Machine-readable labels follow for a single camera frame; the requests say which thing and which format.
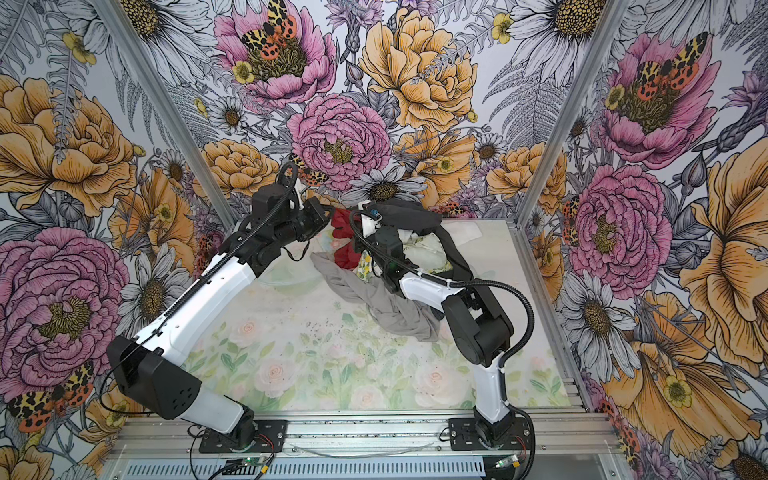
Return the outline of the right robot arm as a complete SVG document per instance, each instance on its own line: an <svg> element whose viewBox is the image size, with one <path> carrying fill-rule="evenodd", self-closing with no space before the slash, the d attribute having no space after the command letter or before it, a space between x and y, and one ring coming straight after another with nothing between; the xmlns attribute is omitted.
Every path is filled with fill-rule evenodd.
<svg viewBox="0 0 768 480"><path fill-rule="evenodd" d="M475 430L483 446L498 448L515 414L507 401L502 358L510 348L512 322L488 285L474 278L450 233L428 212L418 216L416 233L436 239L448 269L431 273L408 259L394 225L401 208L395 205L355 210L349 215L356 243L372 258L372 270L386 289L440 313L454 343L472 365L475 379Z"/></svg>

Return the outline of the dark red cloth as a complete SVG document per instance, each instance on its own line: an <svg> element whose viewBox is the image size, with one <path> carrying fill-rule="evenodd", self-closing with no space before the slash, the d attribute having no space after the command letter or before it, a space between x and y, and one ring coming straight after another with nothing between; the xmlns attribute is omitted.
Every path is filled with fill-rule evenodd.
<svg viewBox="0 0 768 480"><path fill-rule="evenodd" d="M354 270L361 259L361 254L355 250L354 233L349 221L349 211L337 208L331 219L332 248L335 264L345 270Z"/></svg>

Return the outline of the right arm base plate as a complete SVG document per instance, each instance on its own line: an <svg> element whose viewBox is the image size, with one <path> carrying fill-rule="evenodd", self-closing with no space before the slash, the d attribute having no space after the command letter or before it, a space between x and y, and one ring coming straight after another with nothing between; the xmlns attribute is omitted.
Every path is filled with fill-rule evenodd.
<svg viewBox="0 0 768 480"><path fill-rule="evenodd" d="M495 424L483 418L448 419L448 436L453 451L522 451L531 446L532 422L517 415Z"/></svg>

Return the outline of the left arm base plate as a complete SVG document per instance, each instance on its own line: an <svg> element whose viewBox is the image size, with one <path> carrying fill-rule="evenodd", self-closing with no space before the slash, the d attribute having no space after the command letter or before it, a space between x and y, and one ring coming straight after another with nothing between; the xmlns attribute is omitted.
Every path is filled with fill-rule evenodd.
<svg viewBox="0 0 768 480"><path fill-rule="evenodd" d="M199 451L202 454L280 453L287 427L286 420L255 420L250 426L230 434L206 429Z"/></svg>

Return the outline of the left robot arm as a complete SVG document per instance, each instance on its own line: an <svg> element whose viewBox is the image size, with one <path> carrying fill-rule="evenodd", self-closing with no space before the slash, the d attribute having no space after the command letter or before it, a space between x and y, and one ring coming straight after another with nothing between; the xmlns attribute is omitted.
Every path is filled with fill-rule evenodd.
<svg viewBox="0 0 768 480"><path fill-rule="evenodd" d="M333 215L333 207L302 201L290 186L275 183L254 194L249 216L203 275L149 325L110 343L110 373L119 391L163 419L198 424L236 450L249 447L256 438L253 411L208 389L182 366L228 303L289 244L310 241Z"/></svg>

